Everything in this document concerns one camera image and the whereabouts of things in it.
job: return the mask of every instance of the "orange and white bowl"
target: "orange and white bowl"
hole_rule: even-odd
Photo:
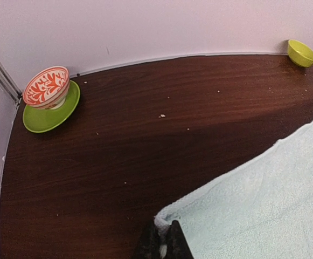
[[[69,86],[69,71],[66,67],[49,67],[28,83],[23,100],[37,109],[56,109],[65,102]]]

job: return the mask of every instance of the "dark brown wooden surface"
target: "dark brown wooden surface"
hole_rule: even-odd
[[[2,258],[129,258],[160,209],[313,119],[313,67],[285,56],[181,58],[75,81],[79,105],[55,130],[28,132],[19,109]]]

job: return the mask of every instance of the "yellow bowl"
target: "yellow bowl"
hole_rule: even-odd
[[[288,40],[288,56],[298,66],[313,65],[313,50],[298,40]]]

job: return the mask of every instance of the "white towel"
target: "white towel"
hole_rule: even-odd
[[[195,259],[313,258],[313,122],[163,208],[161,235],[173,220]]]

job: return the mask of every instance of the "saucer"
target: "saucer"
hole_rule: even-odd
[[[34,133],[50,131],[62,124],[75,110],[80,100],[80,87],[70,81],[65,102],[56,110],[39,110],[26,105],[23,111],[23,124],[26,129]]]

